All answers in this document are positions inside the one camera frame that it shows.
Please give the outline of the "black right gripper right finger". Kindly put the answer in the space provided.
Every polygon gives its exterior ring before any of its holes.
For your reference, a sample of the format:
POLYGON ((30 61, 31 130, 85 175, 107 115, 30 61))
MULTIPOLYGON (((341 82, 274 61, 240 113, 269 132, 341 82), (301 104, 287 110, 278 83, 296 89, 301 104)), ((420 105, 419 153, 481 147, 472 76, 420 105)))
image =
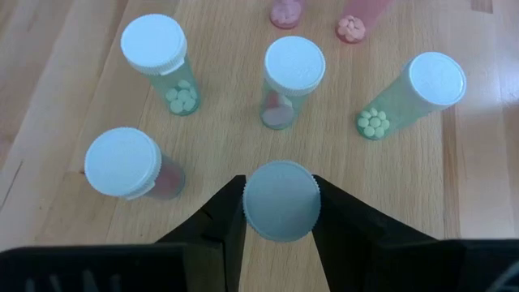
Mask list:
POLYGON ((388 247, 433 243, 431 236, 406 225, 326 179, 320 188, 320 215, 312 230, 331 291, 411 291, 413 269, 388 260, 388 247))

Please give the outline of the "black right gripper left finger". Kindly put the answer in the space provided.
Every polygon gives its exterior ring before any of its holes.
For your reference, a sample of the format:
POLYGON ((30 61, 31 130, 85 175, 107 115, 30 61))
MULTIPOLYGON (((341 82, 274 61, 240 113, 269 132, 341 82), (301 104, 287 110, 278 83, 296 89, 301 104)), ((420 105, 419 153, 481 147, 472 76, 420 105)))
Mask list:
POLYGON ((159 239, 181 243, 188 291, 239 290, 247 223, 242 208, 244 175, 226 183, 197 212, 159 239))

